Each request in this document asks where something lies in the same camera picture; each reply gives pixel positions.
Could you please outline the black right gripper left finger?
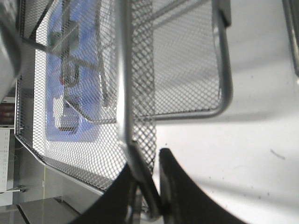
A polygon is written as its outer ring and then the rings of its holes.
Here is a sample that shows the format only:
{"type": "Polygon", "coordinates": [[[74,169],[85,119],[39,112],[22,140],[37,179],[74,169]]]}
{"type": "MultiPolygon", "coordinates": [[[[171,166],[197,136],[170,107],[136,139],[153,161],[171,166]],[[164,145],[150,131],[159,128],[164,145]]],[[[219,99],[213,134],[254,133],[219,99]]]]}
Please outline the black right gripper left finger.
{"type": "Polygon", "coordinates": [[[140,195],[126,164],[107,191],[72,224],[139,224],[140,195]]]}

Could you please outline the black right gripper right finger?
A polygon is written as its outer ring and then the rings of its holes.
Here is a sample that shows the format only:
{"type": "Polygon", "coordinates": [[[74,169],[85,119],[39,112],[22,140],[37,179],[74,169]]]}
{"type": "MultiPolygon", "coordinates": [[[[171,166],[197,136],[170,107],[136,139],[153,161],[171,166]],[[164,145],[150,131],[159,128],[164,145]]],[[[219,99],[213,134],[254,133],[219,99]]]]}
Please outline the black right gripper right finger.
{"type": "Polygon", "coordinates": [[[159,152],[159,171],[165,224],[245,223],[202,191],[169,148],[162,148],[159,152]]]}

